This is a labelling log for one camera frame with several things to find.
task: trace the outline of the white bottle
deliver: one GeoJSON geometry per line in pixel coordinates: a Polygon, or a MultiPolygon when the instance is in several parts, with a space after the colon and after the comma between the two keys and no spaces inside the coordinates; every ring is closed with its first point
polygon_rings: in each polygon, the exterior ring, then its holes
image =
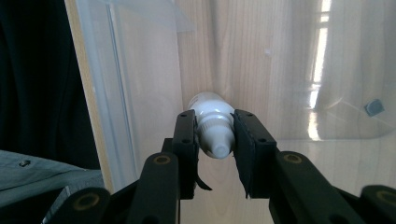
{"type": "Polygon", "coordinates": [[[195,110],[201,149],[209,157],[226,158],[235,144],[231,116],[234,109],[219,95],[209,91],[194,96],[189,109],[195,110]]]}

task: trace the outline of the light wood grain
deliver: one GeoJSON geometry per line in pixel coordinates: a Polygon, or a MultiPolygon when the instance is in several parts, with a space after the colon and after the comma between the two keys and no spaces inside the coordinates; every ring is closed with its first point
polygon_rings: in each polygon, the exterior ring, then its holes
{"type": "Polygon", "coordinates": [[[95,140],[96,151],[98,153],[101,171],[105,181],[106,188],[113,192],[113,184],[110,174],[110,163],[107,158],[106,145],[104,142],[102,125],[99,118],[96,97],[93,92],[93,83],[91,77],[90,66],[88,64],[87,53],[85,51],[84,37],[82,36],[79,23],[78,10],[75,0],[65,0],[67,16],[69,18],[70,28],[72,31],[73,41],[78,58],[78,68],[81,74],[82,85],[87,100],[88,111],[90,113],[93,137],[95,140]]]}
{"type": "MultiPolygon", "coordinates": [[[[309,0],[176,2],[196,25],[177,36],[184,106],[214,91],[255,113],[280,149],[307,155],[335,186],[359,195],[365,185],[396,185],[395,89],[385,82],[395,74],[384,70],[395,60],[385,42],[395,27],[380,25],[395,21],[394,3],[332,1],[321,12],[322,1],[309,0]],[[316,65],[322,28],[324,64],[316,65]],[[320,87],[310,108],[313,84],[320,87]],[[370,118],[363,107],[374,99],[387,109],[370,118]]],[[[233,158],[201,158],[200,167],[215,191],[197,190],[194,201],[183,202],[182,220],[271,222],[267,201],[244,199],[233,158]]]]}

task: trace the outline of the wooden surface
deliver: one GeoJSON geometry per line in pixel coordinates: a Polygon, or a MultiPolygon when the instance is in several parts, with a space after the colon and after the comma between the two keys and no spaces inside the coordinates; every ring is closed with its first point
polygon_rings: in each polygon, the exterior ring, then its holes
{"type": "Polygon", "coordinates": [[[90,113],[93,137],[96,144],[99,162],[104,177],[105,185],[110,192],[114,191],[110,174],[110,162],[106,153],[106,145],[104,142],[102,125],[99,118],[96,97],[93,92],[93,83],[91,77],[90,66],[85,51],[84,38],[79,23],[78,10],[75,0],[64,0],[66,4],[67,16],[69,17],[70,28],[72,31],[73,41],[75,44],[76,54],[78,58],[78,67],[81,74],[82,85],[84,88],[85,98],[87,100],[88,111],[90,113]]]}
{"type": "MultiPolygon", "coordinates": [[[[106,178],[106,165],[113,169],[111,184],[133,181],[145,158],[172,137],[177,113],[195,94],[214,91],[256,114],[281,150],[305,154],[336,187],[356,195],[370,184],[396,188],[394,1],[175,2],[192,31],[178,32],[135,5],[109,7],[125,99],[120,122],[126,118],[133,140],[132,152],[99,147],[99,153],[118,153],[107,162],[103,157],[106,178]],[[374,99],[385,111],[369,117],[364,106],[374,99]]],[[[97,34],[106,33],[107,26],[96,26],[97,34]]],[[[75,32],[80,31],[73,29],[82,51],[75,32]]],[[[98,49],[111,45],[98,43],[98,49]]],[[[108,55],[98,55],[106,67],[108,55]]],[[[88,70],[87,60],[78,62],[88,70]]],[[[84,88],[92,89],[89,80],[84,88]]],[[[87,99],[98,120],[94,100],[87,99]]],[[[99,134],[97,145],[103,141],[99,134]]],[[[201,153],[199,173],[214,190],[197,189],[193,201],[183,201],[181,223],[272,222],[267,200],[245,199],[232,156],[218,161],[201,153]]]]}

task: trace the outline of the white plastic object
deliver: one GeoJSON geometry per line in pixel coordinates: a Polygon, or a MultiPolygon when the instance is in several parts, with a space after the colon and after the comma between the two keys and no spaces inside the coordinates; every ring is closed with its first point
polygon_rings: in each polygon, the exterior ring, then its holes
{"type": "Polygon", "coordinates": [[[234,109],[219,95],[209,91],[194,96],[189,109],[195,110],[198,138],[204,153],[215,159],[226,158],[235,143],[231,116],[234,109]]]}

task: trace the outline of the small blue object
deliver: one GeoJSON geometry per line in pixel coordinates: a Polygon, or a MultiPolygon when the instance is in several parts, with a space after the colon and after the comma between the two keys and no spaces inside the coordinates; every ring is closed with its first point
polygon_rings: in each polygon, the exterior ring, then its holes
{"type": "Polygon", "coordinates": [[[378,99],[368,103],[364,109],[366,109],[366,112],[370,117],[373,117],[385,110],[384,106],[382,106],[382,102],[378,99]]]}

